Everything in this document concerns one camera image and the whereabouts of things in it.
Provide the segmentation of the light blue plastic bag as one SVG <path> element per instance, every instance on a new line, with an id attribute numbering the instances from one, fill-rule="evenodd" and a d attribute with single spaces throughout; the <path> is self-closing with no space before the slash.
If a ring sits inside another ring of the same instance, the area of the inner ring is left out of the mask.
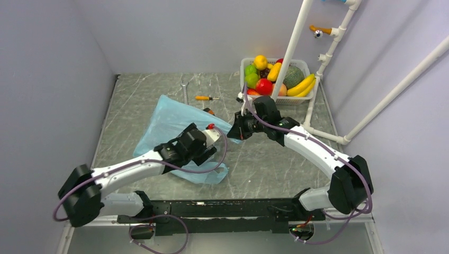
<path id="1" fill-rule="evenodd" d="M 205 130 L 207 125 L 213 123 L 224 134 L 231 129 L 228 122 L 210 113 L 162 95 L 146 131 L 134 149 L 133 156 L 141 156 L 155 146 L 175 138 L 191 123 L 195 123 L 200 130 Z M 186 173 L 179 170 L 174 170 L 171 173 L 194 184 L 218 184 L 227 176 L 228 171 L 227 165 L 222 163 L 217 170 L 204 174 Z"/>

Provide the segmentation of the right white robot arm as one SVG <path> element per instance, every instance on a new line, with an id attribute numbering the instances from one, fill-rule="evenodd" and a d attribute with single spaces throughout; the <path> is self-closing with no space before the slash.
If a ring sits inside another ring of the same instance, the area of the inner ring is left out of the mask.
<path id="1" fill-rule="evenodd" d="M 309 188 L 297 195 L 297 202 L 292 204 L 294 217 L 304 220 L 312 211 L 327 208 L 334 208 L 350 217 L 371 213 L 374 189 L 363 157 L 350 157 L 332 149 L 296 120 L 282 117 L 270 96 L 252 100 L 239 93 L 237 101 L 242 103 L 242 107 L 235 113 L 228 138 L 246 140 L 254 133 L 265 133 L 270 140 L 311 161 L 330 179 L 327 187 Z"/>

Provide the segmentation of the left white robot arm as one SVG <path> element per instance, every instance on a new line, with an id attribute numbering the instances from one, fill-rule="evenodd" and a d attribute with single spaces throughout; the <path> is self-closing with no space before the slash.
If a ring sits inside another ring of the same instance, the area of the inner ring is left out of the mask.
<path id="1" fill-rule="evenodd" d="M 102 216 L 124 215 L 146 222 L 154 215 L 154 205 L 143 191 L 118 194 L 123 186 L 166 174 L 173 170 L 194 173 L 185 168 L 190 162 L 200 166 L 216 153 L 214 143 L 224 138 L 214 124 L 200 130 L 192 123 L 177 137 L 155 146 L 141 156 L 100 168 L 77 166 L 58 192 L 60 199 L 53 219 L 62 207 L 73 227 L 87 225 Z"/>

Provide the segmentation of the orange black small brush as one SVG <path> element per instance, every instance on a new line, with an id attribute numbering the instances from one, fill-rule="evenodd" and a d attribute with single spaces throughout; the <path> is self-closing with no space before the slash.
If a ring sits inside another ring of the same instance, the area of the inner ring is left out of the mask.
<path id="1" fill-rule="evenodd" d="M 215 115 L 214 111 L 211 110 L 210 108 L 204 108 L 203 111 L 205 111 L 205 112 L 207 112 L 207 113 L 209 113 L 211 115 Z"/>

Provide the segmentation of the green lime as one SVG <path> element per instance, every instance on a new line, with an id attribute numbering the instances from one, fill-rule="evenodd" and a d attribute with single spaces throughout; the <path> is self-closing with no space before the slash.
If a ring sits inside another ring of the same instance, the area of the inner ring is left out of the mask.
<path id="1" fill-rule="evenodd" d="M 260 77 L 257 73 L 251 73 L 245 76 L 244 81 L 246 86 L 251 89 L 256 89 L 256 84 L 259 81 Z"/>

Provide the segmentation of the silver wrench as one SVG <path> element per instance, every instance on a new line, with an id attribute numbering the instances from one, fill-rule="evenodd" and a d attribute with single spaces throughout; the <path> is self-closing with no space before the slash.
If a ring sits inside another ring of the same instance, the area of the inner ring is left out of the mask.
<path id="1" fill-rule="evenodd" d="M 181 80 L 180 85 L 181 85 L 182 91 L 183 91 L 184 104 L 189 105 L 189 103 L 188 103 L 188 92 L 187 92 L 187 87 L 189 85 L 189 82 Z"/>

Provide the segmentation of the peach fruit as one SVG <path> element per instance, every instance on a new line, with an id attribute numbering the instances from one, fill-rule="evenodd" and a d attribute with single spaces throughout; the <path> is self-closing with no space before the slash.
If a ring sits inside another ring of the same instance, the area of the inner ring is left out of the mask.
<path id="1" fill-rule="evenodd" d="M 272 94 L 274 94 L 274 91 L 275 91 L 275 84 L 273 84 L 273 86 L 272 86 Z M 281 88 L 280 88 L 280 90 L 279 90 L 279 92 L 278 92 L 278 96 L 286 96 L 286 94 L 287 94 L 287 91 L 288 91 L 288 89 L 287 89 L 287 87 L 284 85 L 284 84 L 282 84 L 281 85 Z"/>

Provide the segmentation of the yellow mango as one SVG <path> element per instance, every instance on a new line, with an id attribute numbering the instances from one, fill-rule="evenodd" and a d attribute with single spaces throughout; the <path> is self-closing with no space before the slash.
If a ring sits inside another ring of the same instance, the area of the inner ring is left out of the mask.
<path id="1" fill-rule="evenodd" d="M 268 79 L 269 81 L 272 81 L 272 82 L 277 81 L 277 78 L 278 78 L 278 76 L 279 76 L 279 73 L 280 73 L 281 68 L 282 68 L 282 63 L 281 63 L 281 62 L 275 63 L 275 64 L 271 67 L 270 72 L 269 72 L 268 75 L 267 75 L 267 79 Z"/>

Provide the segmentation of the yellow lemon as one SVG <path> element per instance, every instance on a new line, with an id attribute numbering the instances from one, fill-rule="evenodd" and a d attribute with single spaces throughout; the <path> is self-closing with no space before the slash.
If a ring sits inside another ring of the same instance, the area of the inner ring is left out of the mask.
<path id="1" fill-rule="evenodd" d="M 267 58 L 264 55 L 258 55 L 254 58 L 253 65 L 257 70 L 264 70 L 268 66 Z"/>

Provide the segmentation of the lower yellow banana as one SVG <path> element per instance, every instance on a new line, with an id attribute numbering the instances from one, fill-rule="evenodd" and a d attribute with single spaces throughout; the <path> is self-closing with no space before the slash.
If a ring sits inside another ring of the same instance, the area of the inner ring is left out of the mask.
<path id="1" fill-rule="evenodd" d="M 313 90 L 315 84 L 316 84 L 316 79 L 314 78 L 313 81 L 310 83 L 310 85 L 305 90 L 303 90 L 301 93 L 299 93 L 297 95 L 297 97 L 307 96 Z"/>

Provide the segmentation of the orange faucet tap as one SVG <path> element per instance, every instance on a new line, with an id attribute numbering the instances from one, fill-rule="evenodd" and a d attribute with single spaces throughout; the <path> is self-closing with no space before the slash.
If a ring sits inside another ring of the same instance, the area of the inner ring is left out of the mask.
<path id="1" fill-rule="evenodd" d="M 313 37 L 315 39 L 322 38 L 324 34 L 331 35 L 332 28 L 319 28 L 314 25 L 310 25 L 309 29 L 313 32 Z"/>

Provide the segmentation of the orange handled screwdriver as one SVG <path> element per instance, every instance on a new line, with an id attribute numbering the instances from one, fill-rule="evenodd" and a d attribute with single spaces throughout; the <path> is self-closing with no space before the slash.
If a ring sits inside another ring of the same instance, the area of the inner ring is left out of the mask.
<path id="1" fill-rule="evenodd" d="M 218 100 L 219 98 L 214 98 L 211 96 L 196 96 L 195 100 L 197 101 L 213 101 L 213 100 Z"/>

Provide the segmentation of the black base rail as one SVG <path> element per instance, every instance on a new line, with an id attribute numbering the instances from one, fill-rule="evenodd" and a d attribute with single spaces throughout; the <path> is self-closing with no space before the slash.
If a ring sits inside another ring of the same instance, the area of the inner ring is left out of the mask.
<path id="1" fill-rule="evenodd" d="M 184 233 L 288 233 L 294 223 L 324 221 L 321 210 L 307 211 L 293 198 L 151 201 L 137 217 L 119 215 L 119 224 L 150 222 L 157 236 Z"/>

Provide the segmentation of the aluminium frame rail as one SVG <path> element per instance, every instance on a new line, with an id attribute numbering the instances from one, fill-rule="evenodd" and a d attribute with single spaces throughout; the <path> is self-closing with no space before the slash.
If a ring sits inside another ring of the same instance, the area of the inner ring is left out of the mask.
<path id="1" fill-rule="evenodd" d="M 94 219 L 92 222 L 86 224 L 84 227 L 98 227 L 98 226 L 116 226 L 117 215 L 103 216 L 99 219 Z M 73 241 L 75 227 L 69 221 L 64 222 L 63 232 L 56 250 L 57 254 L 66 254 L 69 251 L 70 244 Z"/>

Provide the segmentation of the white pvc pipe frame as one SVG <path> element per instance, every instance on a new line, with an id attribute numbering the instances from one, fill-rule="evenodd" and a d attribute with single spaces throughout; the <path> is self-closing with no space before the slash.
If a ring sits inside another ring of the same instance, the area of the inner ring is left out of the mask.
<path id="1" fill-rule="evenodd" d="M 349 132 L 448 37 L 448 1 L 362 1 L 325 70 L 339 134 Z M 448 144 L 445 53 L 345 149 Z"/>

